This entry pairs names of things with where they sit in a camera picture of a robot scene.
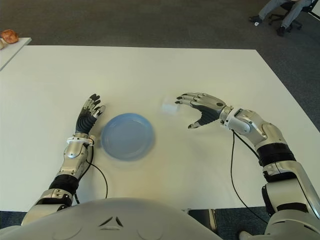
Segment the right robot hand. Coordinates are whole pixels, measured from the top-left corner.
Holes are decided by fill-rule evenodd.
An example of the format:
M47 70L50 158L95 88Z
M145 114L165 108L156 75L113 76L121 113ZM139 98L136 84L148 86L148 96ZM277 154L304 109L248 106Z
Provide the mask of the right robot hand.
M196 129L218 120L221 112L227 106L221 99L200 92L183 93L176 97L175 103L190 106L201 113L200 119L190 124L188 129Z

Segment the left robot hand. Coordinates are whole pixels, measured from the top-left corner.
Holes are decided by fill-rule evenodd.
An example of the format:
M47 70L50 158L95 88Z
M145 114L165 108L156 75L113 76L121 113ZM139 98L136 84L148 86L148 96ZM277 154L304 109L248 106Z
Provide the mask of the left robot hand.
M76 134L88 135L106 106L100 105L100 96L94 93L84 103L75 124Z

